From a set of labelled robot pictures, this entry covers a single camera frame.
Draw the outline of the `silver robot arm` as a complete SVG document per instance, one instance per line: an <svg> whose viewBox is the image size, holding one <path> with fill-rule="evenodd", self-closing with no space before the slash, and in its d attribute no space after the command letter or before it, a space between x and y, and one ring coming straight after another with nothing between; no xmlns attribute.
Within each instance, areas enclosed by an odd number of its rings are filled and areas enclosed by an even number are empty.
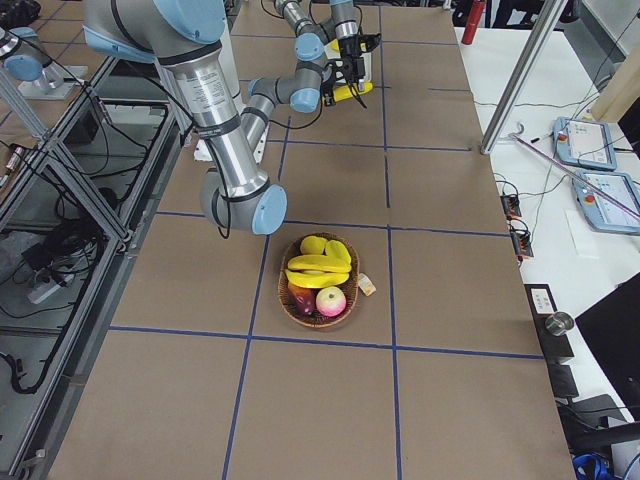
<svg viewBox="0 0 640 480"><path fill-rule="evenodd" d="M275 15L285 20L299 37L316 34L324 45L332 45L341 58L357 58L371 53L381 43L380 33L365 33L364 14L353 1L327 1L326 18L320 20L312 13L313 1L272 1Z"/></svg>
<svg viewBox="0 0 640 480"><path fill-rule="evenodd" d="M122 60L158 63L175 80L183 106L215 166L206 173L201 205L220 229L274 233L287 210L285 190L270 181L254 151L275 108L312 113L333 103L338 78L357 90L366 76L364 53L380 43L366 35L351 1L333 1L316 24L297 1L277 1L276 11L294 30L296 70L289 77L260 78L238 109L219 61L226 11L221 1L89 1L84 33L94 50Z"/></svg>

